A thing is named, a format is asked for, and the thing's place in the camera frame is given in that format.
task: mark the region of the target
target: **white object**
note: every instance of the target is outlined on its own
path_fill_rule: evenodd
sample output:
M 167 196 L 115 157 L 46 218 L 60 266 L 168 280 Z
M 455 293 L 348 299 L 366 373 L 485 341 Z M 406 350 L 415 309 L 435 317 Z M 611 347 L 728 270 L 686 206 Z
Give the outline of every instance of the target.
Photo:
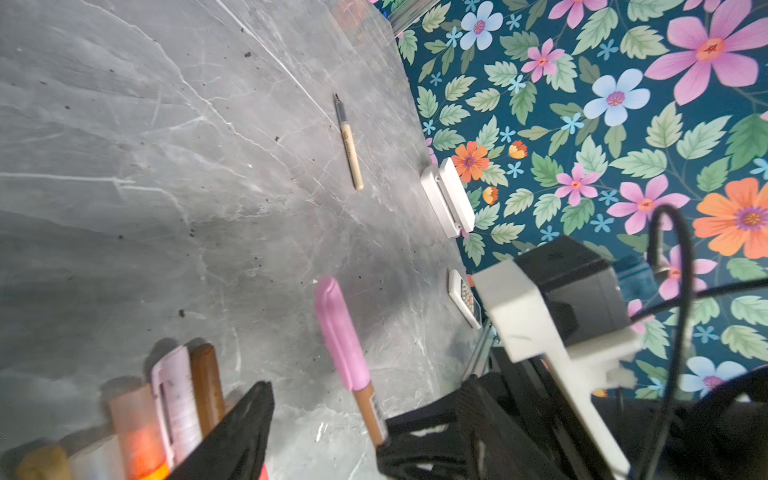
M 592 405 L 595 389 L 627 386 L 632 374 L 619 359 L 642 349 L 642 335 L 632 328 L 565 348 L 536 285 L 514 261 L 495 264 L 472 275 L 488 318 L 512 362 L 543 355 L 552 378 L 598 447 L 614 477 L 625 480 L 630 464 Z
M 74 480 L 125 480 L 118 437 L 108 436 L 75 453 L 69 468 Z
M 458 237 L 462 228 L 467 232 L 475 229 L 475 212 L 450 158 L 439 169 L 435 165 L 425 168 L 421 181 L 448 238 Z
M 448 295 L 467 319 L 473 329 L 480 329 L 481 311 L 480 304 L 474 295 L 472 289 L 464 281 L 462 275 L 457 270 L 451 270 L 448 274 Z
M 203 441 L 186 346 L 171 350 L 152 367 L 152 393 L 168 466 L 174 468 Z

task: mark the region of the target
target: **flower center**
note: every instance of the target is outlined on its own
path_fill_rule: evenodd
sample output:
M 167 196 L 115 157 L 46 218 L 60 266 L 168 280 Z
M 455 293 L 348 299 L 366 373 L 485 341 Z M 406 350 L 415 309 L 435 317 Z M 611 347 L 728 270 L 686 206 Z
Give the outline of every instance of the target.
M 697 60 L 710 61 L 721 56 L 725 51 L 725 42 L 721 38 L 710 38 L 696 52 Z
M 650 198 L 644 198 L 643 201 L 637 204 L 637 209 L 642 212 L 650 212 L 654 209 L 654 201 Z
M 760 207 L 747 207 L 736 214 L 739 230 L 761 230 L 768 222 L 768 210 Z
M 621 105 L 624 103 L 624 93 L 615 91 L 614 93 L 608 95 L 608 98 L 606 98 L 605 101 L 607 101 L 611 107 Z
M 725 383 L 725 380 L 721 379 L 719 376 L 708 376 L 704 379 L 704 385 L 710 390 L 723 383 Z

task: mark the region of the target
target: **light blue flower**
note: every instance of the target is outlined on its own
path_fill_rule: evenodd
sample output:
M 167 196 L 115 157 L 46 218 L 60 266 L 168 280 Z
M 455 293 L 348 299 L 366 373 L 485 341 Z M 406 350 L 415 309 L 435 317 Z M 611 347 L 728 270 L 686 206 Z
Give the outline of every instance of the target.
M 463 31 L 459 31 L 456 27 L 452 28 L 451 31 L 445 34 L 445 37 L 448 39 L 445 44 L 449 47 L 455 47 L 456 41 L 459 40 L 462 35 L 464 35 Z
M 661 380 L 658 378 L 651 377 L 651 382 L 653 382 L 653 385 L 648 386 L 649 389 L 654 390 L 655 392 L 659 392 L 659 396 L 664 396 L 664 390 L 667 389 L 667 385 L 663 384 Z
M 565 125 L 560 127 L 560 130 L 568 130 L 570 131 L 571 135 L 574 134 L 577 128 L 584 128 L 584 122 L 583 121 L 577 121 L 579 118 L 581 118 L 581 113 L 576 112 L 574 114 L 574 117 L 563 117 L 563 121 L 565 122 Z
M 608 40 L 608 45 L 605 43 L 600 44 L 600 53 L 598 53 L 598 57 L 602 55 L 604 60 L 608 60 L 608 57 L 617 51 L 619 51 L 619 47 L 614 47 L 614 39 L 612 38 L 611 40 Z
M 605 233 L 609 233 L 611 231 L 611 228 L 608 226 L 611 223 L 616 221 L 616 219 L 612 218 L 603 218 L 603 214 L 597 215 L 597 220 L 592 220 L 590 224 L 595 225 L 594 232 L 597 233 L 600 230 L 603 230 Z
M 432 123 L 434 123 L 434 120 L 432 119 L 429 120 L 429 123 L 422 122 L 422 125 L 424 125 L 424 128 L 422 128 L 422 131 L 427 135 L 431 134 L 434 130 L 437 130 L 437 127 L 432 125 Z
M 618 192 L 616 190 L 611 190 L 610 192 L 608 190 L 603 190 L 600 192 L 600 198 L 598 198 L 598 202 L 605 203 L 606 207 L 611 206 L 611 202 L 618 202 L 619 199 L 616 198 L 616 194 Z
M 541 229 L 539 231 L 541 233 L 543 233 L 541 235 L 541 241 L 542 242 L 544 242 L 544 241 L 551 242 L 552 240 L 555 239 L 555 237 L 559 237 L 560 236 L 560 232 L 553 232 L 552 231 L 552 225 L 547 225 L 547 230 Z
M 464 12 L 469 12 L 472 10 L 473 12 L 477 10 L 478 8 L 476 5 L 480 2 L 480 0 L 464 0 L 464 5 L 467 5 L 467 9 L 464 10 Z
M 512 175 L 512 178 L 517 178 L 518 175 L 522 175 L 523 174 L 523 169 L 520 168 L 520 162 L 518 162 L 518 163 L 516 163 L 514 165 L 513 164 L 507 164 L 507 168 L 509 169 L 509 170 L 507 170 L 507 175 Z
M 523 81 L 523 76 L 520 74 L 517 78 L 512 79 L 512 84 L 509 85 L 509 88 L 507 90 L 513 91 L 515 93 L 518 93 L 521 88 L 525 88 L 525 85 L 527 85 L 528 82 Z
M 752 163 L 757 165 L 757 168 L 750 170 L 752 175 L 763 174 L 763 180 L 768 180 L 768 161 L 765 158 L 756 158 L 752 160 Z
M 506 127 L 504 131 L 502 132 L 502 141 L 507 142 L 508 144 L 512 142 L 512 135 L 516 134 L 517 131 L 509 130 L 509 127 Z
M 707 328 L 703 328 L 702 326 L 696 327 L 697 332 L 694 333 L 694 336 L 700 337 L 702 343 L 708 343 L 710 340 L 719 340 L 720 336 L 715 335 L 712 333 L 715 330 L 715 327 L 708 326 Z
M 520 26 L 520 19 L 523 18 L 523 15 L 520 14 L 515 17 L 515 14 L 509 15 L 509 22 L 507 22 L 507 25 L 509 25 L 509 29 L 512 30 L 514 28 L 518 28 Z

